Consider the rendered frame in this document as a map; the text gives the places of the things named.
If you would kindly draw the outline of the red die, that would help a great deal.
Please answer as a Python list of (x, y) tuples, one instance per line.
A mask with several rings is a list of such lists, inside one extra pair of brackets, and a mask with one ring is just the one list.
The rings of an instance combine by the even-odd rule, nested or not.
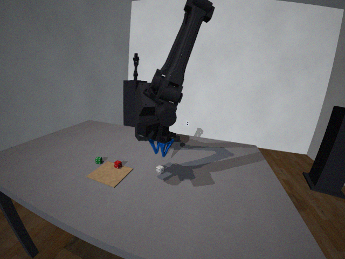
[(122, 162), (117, 160), (116, 162), (114, 162), (114, 167), (119, 169), (120, 167), (122, 167)]

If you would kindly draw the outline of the white die with black pips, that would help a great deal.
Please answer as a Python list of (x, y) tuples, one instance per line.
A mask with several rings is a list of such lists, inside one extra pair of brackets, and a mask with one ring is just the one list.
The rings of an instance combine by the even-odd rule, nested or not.
[(156, 172), (158, 172), (158, 173), (161, 174), (162, 172), (164, 172), (164, 167), (161, 166), (161, 165), (157, 166), (157, 167), (156, 167)]

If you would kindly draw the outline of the tan mat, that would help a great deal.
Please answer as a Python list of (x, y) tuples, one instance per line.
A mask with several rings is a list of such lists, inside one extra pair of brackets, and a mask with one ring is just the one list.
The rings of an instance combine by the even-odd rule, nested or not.
[(86, 177), (115, 188), (132, 170), (123, 165), (115, 168), (113, 162), (107, 161)]

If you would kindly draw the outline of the green die with white pips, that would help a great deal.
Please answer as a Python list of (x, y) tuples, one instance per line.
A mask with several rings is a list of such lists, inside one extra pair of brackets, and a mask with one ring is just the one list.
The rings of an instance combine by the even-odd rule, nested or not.
[(97, 157), (97, 158), (95, 159), (95, 163), (96, 163), (96, 164), (101, 164), (101, 163), (102, 163), (102, 157)]

